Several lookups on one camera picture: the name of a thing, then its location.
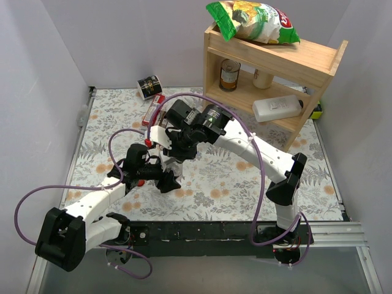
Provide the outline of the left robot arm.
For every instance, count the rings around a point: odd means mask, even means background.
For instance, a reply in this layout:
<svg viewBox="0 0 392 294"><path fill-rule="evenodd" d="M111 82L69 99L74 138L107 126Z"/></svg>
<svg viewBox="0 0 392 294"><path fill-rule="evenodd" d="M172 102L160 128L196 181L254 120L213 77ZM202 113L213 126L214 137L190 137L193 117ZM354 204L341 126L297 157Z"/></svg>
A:
<svg viewBox="0 0 392 294"><path fill-rule="evenodd" d="M154 181L161 193L181 187L177 181L183 164L160 152L148 155L148 147L134 143L119 160L102 187L64 209L52 208L45 215L35 253L65 271L74 270L85 253L101 244L133 246L138 232L119 213L102 213L126 196L140 181Z"/></svg>

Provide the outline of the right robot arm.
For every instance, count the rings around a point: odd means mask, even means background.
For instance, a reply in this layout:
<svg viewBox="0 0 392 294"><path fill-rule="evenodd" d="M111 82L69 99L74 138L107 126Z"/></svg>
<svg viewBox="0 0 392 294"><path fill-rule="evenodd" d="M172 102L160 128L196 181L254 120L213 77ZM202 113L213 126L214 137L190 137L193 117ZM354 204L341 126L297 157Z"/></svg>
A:
<svg viewBox="0 0 392 294"><path fill-rule="evenodd" d="M159 145L164 170L179 173L181 164L195 159L200 143L224 148L259 168L260 196L267 197L276 208L276 228L272 242L294 242L300 235L301 214L296 193L307 157L294 156L275 148L252 133L228 108L211 103L203 111L176 100L167 110L170 127L148 125L145 143Z"/></svg>

